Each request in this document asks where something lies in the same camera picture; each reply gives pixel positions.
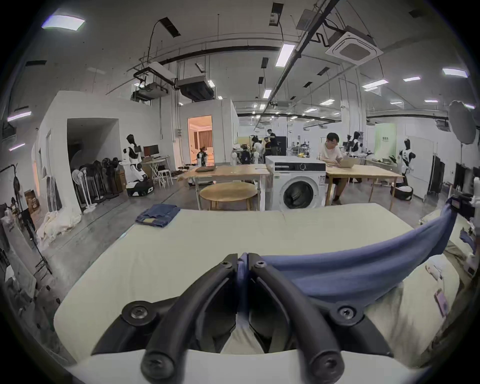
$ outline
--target ceiling air conditioning unit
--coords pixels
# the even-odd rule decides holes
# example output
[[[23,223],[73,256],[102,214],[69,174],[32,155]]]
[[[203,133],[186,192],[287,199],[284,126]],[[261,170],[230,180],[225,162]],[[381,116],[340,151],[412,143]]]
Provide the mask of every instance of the ceiling air conditioning unit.
[[[360,65],[380,56],[383,52],[377,48],[370,36],[346,26],[343,32],[336,31],[328,38],[328,55]]]
[[[444,132],[450,132],[450,126],[448,125],[448,121],[447,120],[435,120],[435,122],[437,123],[437,128],[441,131],[444,131]]]

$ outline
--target man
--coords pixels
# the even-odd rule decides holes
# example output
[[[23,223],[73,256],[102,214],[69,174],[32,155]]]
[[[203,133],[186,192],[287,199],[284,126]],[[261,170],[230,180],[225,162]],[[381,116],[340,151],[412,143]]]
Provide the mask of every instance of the man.
[[[340,148],[338,148],[338,142],[340,138],[334,132],[330,132],[327,135],[327,140],[325,144],[320,145],[320,154],[318,155],[318,159],[324,161],[328,165],[337,167],[340,164],[340,161],[343,159],[342,152]],[[333,179],[333,184],[336,185],[335,187],[335,197],[333,199],[332,204],[340,205],[340,195],[342,194],[345,186],[347,185],[348,179]]]
[[[272,132],[271,129],[267,129],[268,135],[270,136],[270,151],[272,156],[277,156],[280,153],[278,152],[278,142],[276,141],[276,135]]]

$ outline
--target pipe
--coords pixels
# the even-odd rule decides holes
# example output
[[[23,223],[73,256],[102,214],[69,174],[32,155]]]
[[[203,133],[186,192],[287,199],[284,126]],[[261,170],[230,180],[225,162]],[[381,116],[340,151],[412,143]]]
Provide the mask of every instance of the pipe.
[[[315,23],[310,28],[310,31],[307,33],[307,35],[306,35],[302,45],[300,46],[300,48],[295,51],[293,57],[288,61],[287,67],[283,71],[282,76],[280,77],[280,79],[276,83],[275,88],[273,89],[272,93],[270,94],[270,97],[267,100],[265,109],[268,107],[268,104],[273,100],[273,98],[275,97],[277,92],[280,90],[280,87],[282,86],[283,82],[285,81],[288,74],[292,70],[293,66],[295,65],[295,62],[301,57],[301,53],[305,50],[307,45],[310,43],[310,41],[311,41],[313,35],[315,34],[315,32],[318,30],[318,28],[320,28],[320,26],[325,21],[326,17],[330,14],[330,12],[333,10],[333,8],[336,6],[336,4],[339,1],[340,0],[330,0],[330,2],[325,7],[325,10],[321,14],[320,14],[320,11],[321,11],[320,8],[318,9],[317,14],[315,16],[317,18],[317,20],[315,21]]]

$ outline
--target blue towel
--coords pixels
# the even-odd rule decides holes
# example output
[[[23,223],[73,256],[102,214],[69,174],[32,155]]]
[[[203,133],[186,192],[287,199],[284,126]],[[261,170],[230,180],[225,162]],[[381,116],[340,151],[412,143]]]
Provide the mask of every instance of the blue towel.
[[[438,218],[390,240],[346,251],[263,259],[308,296],[330,303],[349,301],[366,306],[430,256],[444,251],[456,215],[447,201]],[[244,297],[241,299],[239,310],[244,311],[247,304]]]
[[[140,213],[135,221],[154,227],[166,227],[170,221],[180,212],[180,208],[171,204],[155,204]]]

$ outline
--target laptop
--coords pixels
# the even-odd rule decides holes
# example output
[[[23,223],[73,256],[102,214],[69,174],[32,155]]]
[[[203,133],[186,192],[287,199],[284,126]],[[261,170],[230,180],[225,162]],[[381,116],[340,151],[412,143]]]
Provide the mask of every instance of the laptop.
[[[340,161],[339,168],[352,168],[357,163],[357,160],[353,157],[344,157]]]

